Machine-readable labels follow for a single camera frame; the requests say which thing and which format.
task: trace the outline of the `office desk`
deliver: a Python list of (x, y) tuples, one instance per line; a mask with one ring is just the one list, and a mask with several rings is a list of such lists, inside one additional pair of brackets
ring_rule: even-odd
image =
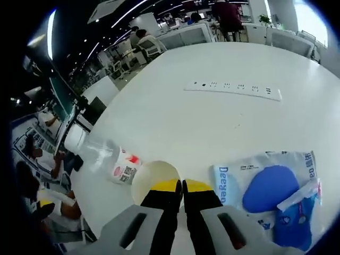
[[(282, 101), (184, 91), (192, 81), (280, 89)], [(113, 139), (144, 162), (164, 160), (181, 178), (213, 184), (208, 168), (268, 150), (313, 150), (322, 180), (322, 223), (340, 207), (340, 80), (295, 53), (215, 42), (168, 50), (113, 99), (91, 134)], [(72, 188), (93, 232), (133, 203), (130, 186), (84, 165)]]

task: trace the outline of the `white table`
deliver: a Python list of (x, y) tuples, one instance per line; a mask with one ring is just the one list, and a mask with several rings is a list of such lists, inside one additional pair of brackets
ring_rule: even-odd
[[(184, 91), (193, 80), (279, 88), (281, 102)], [(208, 168), (268, 150), (314, 150), (325, 229), (340, 208), (340, 80), (319, 64), (265, 45), (215, 42), (169, 50), (114, 98), (92, 133), (145, 162), (164, 160), (181, 178), (212, 185)], [(129, 186), (84, 165), (72, 173), (80, 209), (96, 236), (132, 204)]]

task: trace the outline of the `qr code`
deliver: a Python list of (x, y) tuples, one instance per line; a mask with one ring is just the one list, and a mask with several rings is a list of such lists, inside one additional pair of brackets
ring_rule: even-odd
[(129, 180), (129, 178), (130, 178), (129, 176), (122, 174), (121, 181), (122, 182), (127, 182)]
[(131, 174), (131, 168), (130, 167), (126, 167), (126, 169), (124, 170), (124, 174), (130, 175)]

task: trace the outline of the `ceiling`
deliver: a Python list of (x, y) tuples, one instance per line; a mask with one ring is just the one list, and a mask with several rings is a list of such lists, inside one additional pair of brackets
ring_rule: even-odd
[[(213, 3), (213, 0), (202, 0), (201, 5), (196, 6), (194, 1), (184, 3), (182, 1), (185, 0), (118, 0), (117, 2), (121, 2), (121, 4), (113, 13), (100, 18), (99, 22), (92, 21), (90, 23), (88, 21), (93, 16), (97, 5), (104, 1), (73, 0), (57, 6), (52, 36), (53, 62), (56, 68), (63, 76), (68, 76), (74, 68), (79, 70), (97, 43), (99, 45), (92, 57), (96, 55), (97, 51), (105, 49), (125, 34), (130, 29), (129, 22), (133, 17), (142, 13), (153, 12), (155, 18), (161, 18), (162, 15), (158, 15), (159, 13), (175, 7), (169, 12), (176, 16), (181, 10), (185, 12), (208, 8), (209, 2)], [(143, 3), (126, 15), (114, 28), (111, 28), (126, 12), (141, 2)], [(49, 13), (46, 15), (46, 19), (36, 34), (32, 35), (33, 38), (47, 31), (49, 15)], [(46, 38), (47, 36), (39, 43), (38, 47), (30, 50), (31, 54), (39, 58), (42, 63), (48, 63)]]

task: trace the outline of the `window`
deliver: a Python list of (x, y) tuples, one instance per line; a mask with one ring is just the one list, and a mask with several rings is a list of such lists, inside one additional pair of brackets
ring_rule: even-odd
[(294, 6), (299, 30), (314, 35), (319, 42), (327, 47), (327, 27), (320, 16), (303, 0), (294, 0)]

